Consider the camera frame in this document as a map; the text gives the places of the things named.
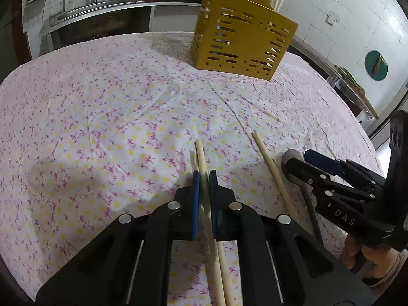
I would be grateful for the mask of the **right hand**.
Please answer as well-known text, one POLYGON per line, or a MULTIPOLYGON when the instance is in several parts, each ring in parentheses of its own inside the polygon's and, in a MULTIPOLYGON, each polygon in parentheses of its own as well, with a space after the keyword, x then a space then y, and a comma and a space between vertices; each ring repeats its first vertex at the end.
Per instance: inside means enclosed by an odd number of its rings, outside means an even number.
POLYGON ((407 260, 407 250, 398 252, 388 246, 372 249, 348 234, 340 254, 341 262, 348 269, 354 268, 359 252, 366 260, 373 262, 373 267, 363 277, 363 281, 375 294, 381 294, 390 286, 407 260))

